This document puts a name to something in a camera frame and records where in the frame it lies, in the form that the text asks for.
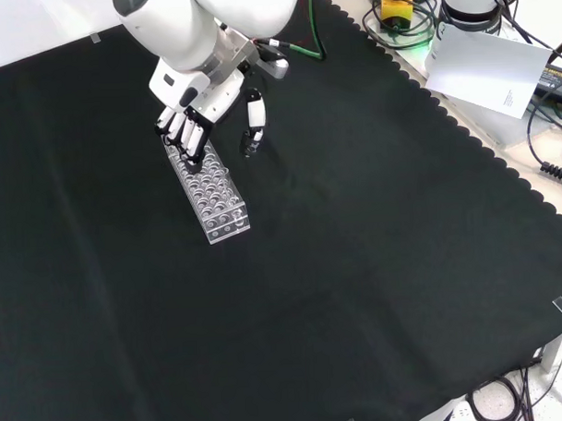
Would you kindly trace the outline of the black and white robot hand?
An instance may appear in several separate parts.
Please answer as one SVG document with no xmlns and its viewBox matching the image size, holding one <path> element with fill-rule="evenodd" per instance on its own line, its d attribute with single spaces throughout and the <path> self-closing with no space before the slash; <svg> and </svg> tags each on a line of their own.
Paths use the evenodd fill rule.
<svg viewBox="0 0 562 421">
<path fill-rule="evenodd" d="M 179 73 L 158 62 L 149 89 L 165 108 L 154 129 L 164 145 L 176 149 L 190 174 L 202 170 L 211 130 L 238 102 L 250 67 L 245 59 L 225 81 L 213 84 L 201 71 Z"/>
</svg>

